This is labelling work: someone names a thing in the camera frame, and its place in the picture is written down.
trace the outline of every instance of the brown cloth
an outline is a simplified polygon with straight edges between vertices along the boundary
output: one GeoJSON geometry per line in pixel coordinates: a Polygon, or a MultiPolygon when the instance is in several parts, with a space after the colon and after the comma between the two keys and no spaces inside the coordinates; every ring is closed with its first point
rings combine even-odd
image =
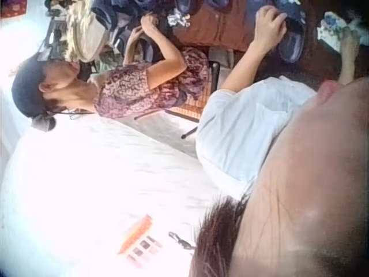
{"type": "MultiPolygon", "coordinates": [[[[231,7],[223,13],[199,0],[198,13],[191,16],[190,27],[174,30],[175,39],[182,45],[220,46],[246,51],[253,35],[248,31],[245,19],[247,0],[231,0],[231,7]]],[[[340,1],[302,0],[307,15],[307,33],[304,51],[298,67],[309,74],[326,79],[336,79],[341,69],[339,53],[317,39],[317,27],[324,12],[332,11],[344,15],[340,1]]],[[[369,49],[361,47],[357,58],[356,77],[369,74],[369,49]]]]}

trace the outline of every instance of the woman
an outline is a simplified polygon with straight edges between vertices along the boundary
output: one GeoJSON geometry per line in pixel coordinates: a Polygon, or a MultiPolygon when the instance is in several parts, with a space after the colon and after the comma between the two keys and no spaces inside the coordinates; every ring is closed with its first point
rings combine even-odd
{"type": "Polygon", "coordinates": [[[74,63],[39,62],[38,55],[22,65],[13,83],[17,108],[32,118],[32,126],[43,131],[55,127],[53,115],[68,109],[83,109],[102,117],[118,119],[158,108],[183,104],[187,96],[197,99],[208,78],[204,53],[193,48],[180,52],[156,28],[149,14],[132,33],[123,66],[91,78],[77,79],[74,63]],[[133,64],[134,45],[145,32],[158,45],[164,59],[154,65],[133,64]]]}

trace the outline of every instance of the woman's arm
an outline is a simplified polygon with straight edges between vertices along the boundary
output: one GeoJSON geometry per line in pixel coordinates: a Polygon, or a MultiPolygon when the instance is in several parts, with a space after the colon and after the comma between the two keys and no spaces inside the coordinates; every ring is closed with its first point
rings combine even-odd
{"type": "Polygon", "coordinates": [[[161,84],[175,78],[187,68],[179,50],[156,28],[155,18],[152,15],[141,19],[141,26],[145,33],[158,45],[164,60],[146,70],[149,89],[154,89],[161,84]]]}
{"type": "Polygon", "coordinates": [[[125,57],[123,59],[123,65],[129,65],[133,62],[134,52],[136,50],[137,42],[140,36],[144,33],[141,26],[136,27],[132,30],[131,35],[128,38],[125,57]]]}
{"type": "Polygon", "coordinates": [[[255,38],[248,50],[225,79],[221,89],[239,92],[249,87],[265,55],[282,40],[287,31],[286,14],[278,15],[273,6],[262,7],[256,16],[255,38]]]}
{"type": "Polygon", "coordinates": [[[136,45],[137,42],[127,44],[125,57],[123,59],[123,65],[129,65],[130,63],[133,62],[136,45]]]}

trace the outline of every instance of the orange object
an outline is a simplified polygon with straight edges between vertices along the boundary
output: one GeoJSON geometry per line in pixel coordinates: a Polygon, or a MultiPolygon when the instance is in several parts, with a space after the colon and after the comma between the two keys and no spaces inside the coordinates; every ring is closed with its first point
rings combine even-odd
{"type": "Polygon", "coordinates": [[[1,6],[0,18],[22,16],[27,11],[27,0],[18,0],[15,3],[7,3],[1,6]]]}
{"type": "Polygon", "coordinates": [[[118,255],[126,253],[152,226],[152,218],[146,215],[130,232],[118,255]]]}

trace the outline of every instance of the woman's hand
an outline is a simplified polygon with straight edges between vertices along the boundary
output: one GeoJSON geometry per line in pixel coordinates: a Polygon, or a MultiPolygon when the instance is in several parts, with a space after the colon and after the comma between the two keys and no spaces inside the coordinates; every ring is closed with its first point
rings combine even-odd
{"type": "Polygon", "coordinates": [[[158,19],[151,13],[141,17],[141,26],[144,32],[149,36],[152,31],[155,31],[158,19]]]}
{"type": "Polygon", "coordinates": [[[132,44],[132,43],[136,42],[143,33],[144,33],[144,30],[142,29],[141,26],[138,26],[138,27],[134,28],[132,30],[131,35],[128,38],[128,42],[127,43],[128,44],[132,44]]]}
{"type": "Polygon", "coordinates": [[[341,56],[343,64],[355,64],[359,53],[360,38],[357,32],[351,31],[349,27],[342,30],[341,56]]]}
{"type": "Polygon", "coordinates": [[[287,14],[279,14],[274,6],[264,6],[256,14],[255,38],[253,43],[265,55],[277,46],[286,34],[287,14]]]}

